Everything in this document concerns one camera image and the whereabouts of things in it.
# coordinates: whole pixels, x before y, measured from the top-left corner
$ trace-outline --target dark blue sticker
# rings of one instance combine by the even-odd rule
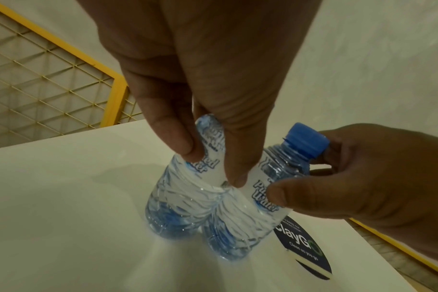
[[[273,231],[287,250],[296,253],[331,273],[330,263],[321,248],[296,221],[287,216]],[[319,272],[301,262],[298,263],[312,275],[323,280],[328,280],[327,277]]]

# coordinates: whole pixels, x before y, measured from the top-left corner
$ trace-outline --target plastic water bottle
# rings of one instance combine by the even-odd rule
[[[214,175],[224,173],[222,125],[214,116],[205,115],[198,119],[196,127],[205,147],[205,157],[191,164],[174,155],[145,208],[151,229],[165,238],[194,234],[227,192],[221,187],[225,176]]]
[[[266,148],[246,185],[224,196],[203,224],[209,246],[229,260],[245,257],[290,213],[268,201],[267,187],[274,181],[308,175],[309,160],[329,143],[322,134],[297,123],[282,144]]]

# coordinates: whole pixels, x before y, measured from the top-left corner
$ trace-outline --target white table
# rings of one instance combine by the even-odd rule
[[[329,281],[276,255],[274,234],[237,263],[156,237],[144,207],[171,157],[145,121],[0,149],[0,292],[414,291],[344,221],[291,215]]]

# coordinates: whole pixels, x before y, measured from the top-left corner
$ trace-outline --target bottle cap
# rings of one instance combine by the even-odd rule
[[[284,140],[291,148],[309,159],[319,157],[330,144],[327,137],[302,123],[296,123]]]

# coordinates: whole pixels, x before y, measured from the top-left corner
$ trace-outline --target wire mesh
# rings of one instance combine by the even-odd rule
[[[0,13],[0,147],[98,128],[112,84]]]
[[[128,98],[125,100],[119,124],[139,121],[143,119],[145,119],[145,117],[143,116],[142,110],[137,105],[134,95],[129,93]]]
[[[397,271],[438,292],[438,273],[370,231],[347,222]]]

